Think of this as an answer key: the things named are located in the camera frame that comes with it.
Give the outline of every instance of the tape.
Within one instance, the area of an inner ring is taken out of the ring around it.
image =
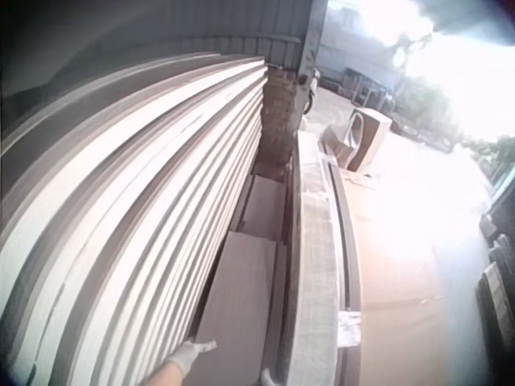
[[[361,344],[361,312],[340,311],[338,313],[338,348]]]

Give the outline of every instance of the stacked panel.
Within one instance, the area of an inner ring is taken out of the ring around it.
[[[19,383],[136,384],[185,337],[257,151],[263,60],[94,80],[3,141],[2,362]]]

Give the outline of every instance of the plywood sheet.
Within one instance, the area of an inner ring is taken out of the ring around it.
[[[270,309],[276,243],[229,232],[196,340],[215,339],[198,358],[191,386],[252,385],[259,380]]]
[[[284,215],[284,184],[256,175],[241,231],[252,236],[279,240]]]

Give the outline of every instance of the hand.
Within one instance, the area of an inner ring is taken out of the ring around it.
[[[202,352],[208,352],[216,348],[216,342],[213,340],[207,343],[193,343],[192,339],[187,340],[175,351],[168,356],[167,360],[175,363],[186,376],[192,368],[193,362]]]

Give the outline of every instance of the ground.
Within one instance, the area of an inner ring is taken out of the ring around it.
[[[345,125],[351,112],[319,89],[307,130]],[[360,247],[361,384],[485,384],[476,287],[488,265],[486,178],[459,146],[444,154],[393,133],[370,167],[343,177]]]

